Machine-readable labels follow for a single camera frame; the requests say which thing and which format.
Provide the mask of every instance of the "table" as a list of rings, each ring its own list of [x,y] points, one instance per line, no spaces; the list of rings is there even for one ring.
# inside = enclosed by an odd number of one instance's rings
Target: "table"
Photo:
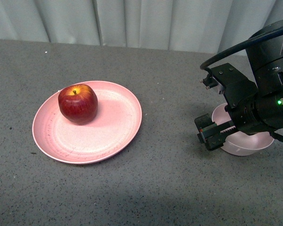
[[[0,40],[0,225],[283,225],[283,143],[250,156],[200,144],[194,119],[225,102],[199,83],[211,54]],[[244,56],[229,62],[253,79]],[[141,127],[115,156],[44,155],[34,116],[82,81],[131,90]]]

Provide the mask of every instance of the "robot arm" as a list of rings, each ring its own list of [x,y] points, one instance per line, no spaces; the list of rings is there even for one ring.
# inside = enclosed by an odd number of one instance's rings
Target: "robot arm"
[[[216,61],[246,49],[256,84],[230,64],[214,68]],[[231,120],[217,126],[208,114],[195,119],[198,138],[208,150],[223,145],[230,134],[247,135],[268,131],[283,142],[275,131],[283,128],[283,20],[264,27],[248,41],[217,54],[204,62],[201,69],[208,75],[201,82],[207,89],[223,94]]]

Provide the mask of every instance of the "white curtain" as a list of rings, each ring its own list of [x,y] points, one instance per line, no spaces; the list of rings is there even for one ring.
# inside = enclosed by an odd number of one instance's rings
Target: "white curtain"
[[[0,39],[217,53],[281,19],[283,0],[0,0]]]

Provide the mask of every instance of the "apple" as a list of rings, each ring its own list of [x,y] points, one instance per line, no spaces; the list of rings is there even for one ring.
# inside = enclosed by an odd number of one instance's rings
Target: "apple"
[[[76,84],[60,91],[58,106],[62,115],[69,121],[75,124],[86,124],[97,114],[98,98],[90,86]]]

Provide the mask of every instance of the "pink bowl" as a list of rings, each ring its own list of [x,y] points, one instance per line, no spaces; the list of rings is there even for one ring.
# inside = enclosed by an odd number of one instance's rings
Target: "pink bowl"
[[[213,111],[212,121],[214,121],[217,125],[231,120],[230,115],[225,111],[226,105],[227,103],[221,104]],[[221,148],[230,154],[246,156],[267,148],[273,143],[273,141],[274,139],[268,132],[257,133],[249,136],[238,131],[229,135]]]

